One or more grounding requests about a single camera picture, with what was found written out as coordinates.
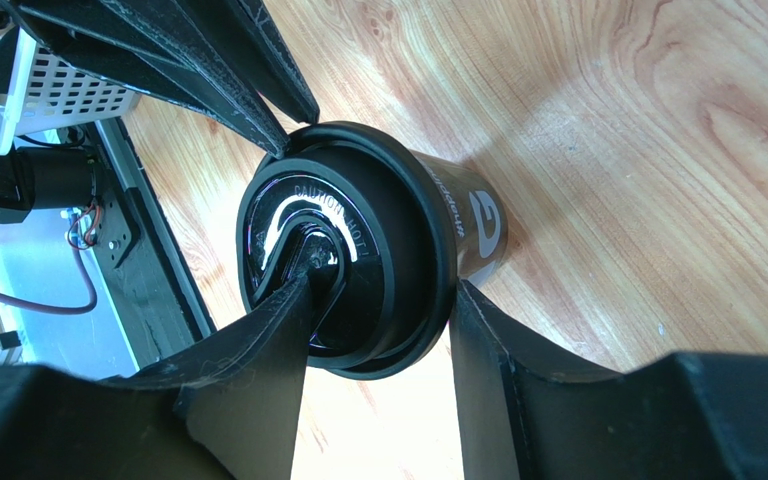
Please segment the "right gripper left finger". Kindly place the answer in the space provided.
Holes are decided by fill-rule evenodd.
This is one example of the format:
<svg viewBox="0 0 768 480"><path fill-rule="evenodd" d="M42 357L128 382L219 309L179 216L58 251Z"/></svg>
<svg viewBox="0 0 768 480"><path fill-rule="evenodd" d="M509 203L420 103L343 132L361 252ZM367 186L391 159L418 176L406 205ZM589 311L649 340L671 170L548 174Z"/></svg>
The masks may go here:
<svg viewBox="0 0 768 480"><path fill-rule="evenodd" d="M311 332L299 276L137 374L0 366L0 479L287 479Z"/></svg>

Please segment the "single dark coffee cup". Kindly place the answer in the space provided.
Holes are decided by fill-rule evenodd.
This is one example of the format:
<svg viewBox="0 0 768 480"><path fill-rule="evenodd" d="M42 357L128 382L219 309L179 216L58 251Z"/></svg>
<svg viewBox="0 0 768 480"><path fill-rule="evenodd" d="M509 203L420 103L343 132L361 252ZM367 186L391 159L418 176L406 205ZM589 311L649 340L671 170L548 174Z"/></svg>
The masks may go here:
<svg viewBox="0 0 768 480"><path fill-rule="evenodd" d="M476 287L502 265L509 222L501 197L479 173L457 163L414 152L435 184L454 231L458 276Z"/></svg>

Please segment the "single black cup lid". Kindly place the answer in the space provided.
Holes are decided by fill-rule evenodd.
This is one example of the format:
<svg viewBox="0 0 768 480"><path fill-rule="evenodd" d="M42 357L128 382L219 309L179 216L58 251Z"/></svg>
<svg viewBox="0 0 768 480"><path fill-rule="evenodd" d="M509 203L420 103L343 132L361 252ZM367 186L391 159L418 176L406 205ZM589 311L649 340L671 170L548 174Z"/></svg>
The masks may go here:
<svg viewBox="0 0 768 480"><path fill-rule="evenodd" d="M304 127L283 156L263 158L236 248L248 309L308 277L308 362L344 378L380 380L417 363L455 302L455 236L430 175L396 139L358 123Z"/></svg>

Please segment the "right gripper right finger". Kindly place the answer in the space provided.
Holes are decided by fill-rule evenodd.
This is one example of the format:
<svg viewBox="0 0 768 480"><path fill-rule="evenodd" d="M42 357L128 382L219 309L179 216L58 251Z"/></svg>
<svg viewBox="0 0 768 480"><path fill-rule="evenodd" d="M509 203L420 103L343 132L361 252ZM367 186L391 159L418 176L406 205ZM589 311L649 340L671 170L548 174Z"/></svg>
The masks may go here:
<svg viewBox="0 0 768 480"><path fill-rule="evenodd" d="M768 356L674 352L619 373L465 281L450 336L468 479L768 479Z"/></svg>

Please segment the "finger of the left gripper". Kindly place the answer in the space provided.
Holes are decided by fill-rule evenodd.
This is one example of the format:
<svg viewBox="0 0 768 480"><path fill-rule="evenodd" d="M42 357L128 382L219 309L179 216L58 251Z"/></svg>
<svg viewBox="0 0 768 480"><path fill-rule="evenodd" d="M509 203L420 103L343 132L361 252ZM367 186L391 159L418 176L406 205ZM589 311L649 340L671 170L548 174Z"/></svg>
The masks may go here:
<svg viewBox="0 0 768 480"><path fill-rule="evenodd" d="M319 105L264 2L189 1L187 16L203 41L190 58L225 98L256 117L267 99L297 122L319 121Z"/></svg>
<svg viewBox="0 0 768 480"><path fill-rule="evenodd" d="M75 69L207 116L274 155L289 136L267 99L258 117L225 98L190 58L203 44L189 1L2 1L43 48Z"/></svg>

